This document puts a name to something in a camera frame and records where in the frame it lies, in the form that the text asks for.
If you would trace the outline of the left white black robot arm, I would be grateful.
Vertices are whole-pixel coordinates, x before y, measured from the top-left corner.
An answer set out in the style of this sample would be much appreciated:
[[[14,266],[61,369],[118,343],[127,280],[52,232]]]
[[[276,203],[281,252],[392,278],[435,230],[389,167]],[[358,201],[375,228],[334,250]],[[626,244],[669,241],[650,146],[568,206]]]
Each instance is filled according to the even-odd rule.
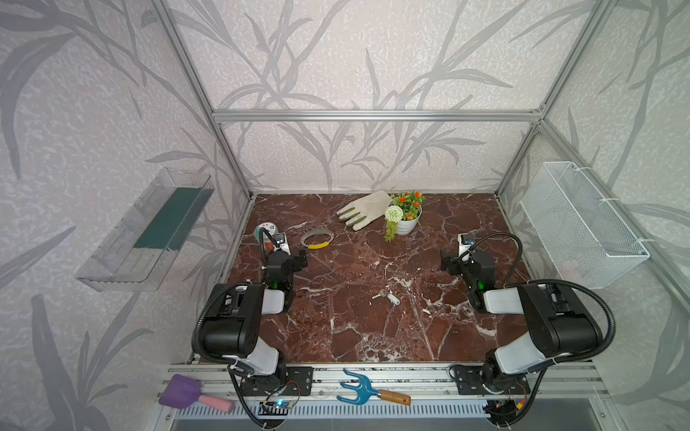
[[[261,336],[262,317],[286,314],[294,300],[294,274],[307,267],[307,254],[272,251],[264,257],[259,283],[218,284],[192,332],[192,350],[223,364],[244,396],[278,393],[307,396],[314,369],[288,366],[284,354]]]

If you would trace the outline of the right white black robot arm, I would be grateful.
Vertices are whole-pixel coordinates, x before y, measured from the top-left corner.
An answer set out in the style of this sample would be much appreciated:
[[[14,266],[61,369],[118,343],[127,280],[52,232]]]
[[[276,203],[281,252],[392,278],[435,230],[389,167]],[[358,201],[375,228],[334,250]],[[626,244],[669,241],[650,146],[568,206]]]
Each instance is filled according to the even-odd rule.
[[[451,366],[461,395],[501,395],[522,387],[528,375],[565,362],[589,360],[616,336],[616,319],[596,293],[561,279],[532,280],[495,287],[492,256],[470,248],[454,256],[440,253],[440,267],[460,276],[476,312],[521,315],[526,332],[486,353],[481,366]]]

